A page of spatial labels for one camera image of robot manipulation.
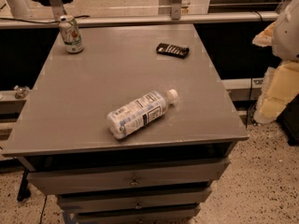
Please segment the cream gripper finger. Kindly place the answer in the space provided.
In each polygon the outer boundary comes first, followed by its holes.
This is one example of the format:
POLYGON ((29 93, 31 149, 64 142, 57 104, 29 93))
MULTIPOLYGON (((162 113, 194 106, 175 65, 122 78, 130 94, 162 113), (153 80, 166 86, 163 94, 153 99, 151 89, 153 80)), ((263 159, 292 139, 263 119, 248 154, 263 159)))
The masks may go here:
POLYGON ((269 24, 263 31, 258 33, 252 40, 252 44, 259 47, 268 47, 272 45, 272 36, 275 29, 275 22, 269 24))
POLYGON ((277 119, 299 94, 299 62, 283 61, 278 68, 269 67, 263 78, 253 118, 261 124, 277 119))

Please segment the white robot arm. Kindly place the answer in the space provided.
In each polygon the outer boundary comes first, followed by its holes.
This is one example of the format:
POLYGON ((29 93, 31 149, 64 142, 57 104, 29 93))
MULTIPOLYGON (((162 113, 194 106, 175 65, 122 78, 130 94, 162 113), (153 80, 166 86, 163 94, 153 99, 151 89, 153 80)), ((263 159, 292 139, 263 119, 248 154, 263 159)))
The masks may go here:
POLYGON ((277 68, 269 67, 265 72, 253 115, 258 123, 270 123, 299 94, 299 0, 291 0, 278 19, 257 34, 252 43, 270 46, 281 59, 277 68))

